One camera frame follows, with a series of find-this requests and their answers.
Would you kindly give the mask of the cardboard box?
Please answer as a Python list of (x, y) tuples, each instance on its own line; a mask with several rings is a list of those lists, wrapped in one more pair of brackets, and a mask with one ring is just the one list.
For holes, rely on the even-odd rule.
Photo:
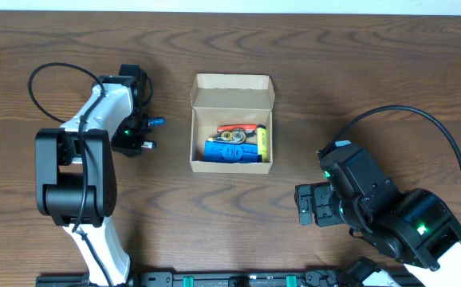
[[(267, 174), (273, 165), (274, 86), (267, 75), (196, 75), (191, 96), (191, 151), (193, 172)], [(263, 163), (216, 163), (203, 160), (207, 140), (217, 127), (256, 124), (266, 127), (268, 161)], [(257, 143), (257, 136), (247, 140)]]

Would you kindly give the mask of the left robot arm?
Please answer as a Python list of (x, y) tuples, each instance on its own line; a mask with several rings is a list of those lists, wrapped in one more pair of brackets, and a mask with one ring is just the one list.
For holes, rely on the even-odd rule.
[(37, 208), (75, 241), (89, 269), (79, 286), (138, 286), (130, 256), (120, 243), (112, 213), (117, 198), (112, 154), (142, 155), (150, 120), (144, 108), (152, 82), (138, 65), (94, 77), (91, 96), (58, 128), (35, 137)]

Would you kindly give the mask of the blue plastic block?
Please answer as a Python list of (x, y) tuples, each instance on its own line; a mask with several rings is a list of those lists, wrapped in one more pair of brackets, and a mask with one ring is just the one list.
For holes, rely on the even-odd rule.
[(255, 144), (207, 141), (204, 147), (203, 160), (216, 163), (260, 163), (262, 157), (258, 154), (258, 147)]

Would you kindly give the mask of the black whiteboard marker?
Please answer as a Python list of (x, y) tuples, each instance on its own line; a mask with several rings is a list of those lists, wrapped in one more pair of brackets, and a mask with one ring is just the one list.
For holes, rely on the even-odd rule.
[(142, 144), (142, 148), (155, 149), (156, 148), (156, 143), (153, 142), (153, 141), (145, 141)]

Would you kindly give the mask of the yellow highlighter pen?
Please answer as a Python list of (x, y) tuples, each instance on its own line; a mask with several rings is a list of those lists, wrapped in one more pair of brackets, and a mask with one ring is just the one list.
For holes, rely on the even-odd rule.
[(267, 149), (267, 137), (266, 137), (266, 127), (264, 125), (258, 125), (256, 129), (257, 136), (257, 148), (258, 155), (261, 158), (263, 163), (268, 161), (268, 149)]

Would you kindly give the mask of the blue whiteboard marker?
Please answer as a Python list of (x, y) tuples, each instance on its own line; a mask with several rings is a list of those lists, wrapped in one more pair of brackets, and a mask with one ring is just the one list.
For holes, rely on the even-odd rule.
[(164, 117), (156, 117), (156, 118), (150, 118), (148, 120), (148, 125), (149, 126), (159, 126), (165, 124), (165, 118)]

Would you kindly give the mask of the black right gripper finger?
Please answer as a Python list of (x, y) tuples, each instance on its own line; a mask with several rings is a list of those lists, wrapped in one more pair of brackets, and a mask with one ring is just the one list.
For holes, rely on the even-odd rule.
[(299, 184), (295, 187), (295, 201), (310, 200), (313, 197), (313, 184)]
[(313, 224), (312, 204), (310, 201), (299, 201), (297, 204), (299, 222), (302, 226)]

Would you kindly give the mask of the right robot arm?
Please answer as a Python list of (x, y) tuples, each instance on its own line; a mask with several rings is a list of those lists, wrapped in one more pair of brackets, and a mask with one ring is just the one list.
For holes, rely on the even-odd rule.
[(402, 192), (368, 151), (349, 141), (319, 155), (325, 181), (295, 187), (303, 226), (346, 225), (425, 286), (461, 286), (461, 223), (437, 195)]

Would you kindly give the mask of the correction tape dispenser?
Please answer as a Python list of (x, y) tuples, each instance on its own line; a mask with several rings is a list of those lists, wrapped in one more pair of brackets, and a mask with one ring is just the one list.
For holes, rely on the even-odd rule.
[(222, 144), (242, 144), (246, 138), (247, 135), (244, 130), (234, 129), (223, 131), (218, 136), (209, 138), (208, 141)]

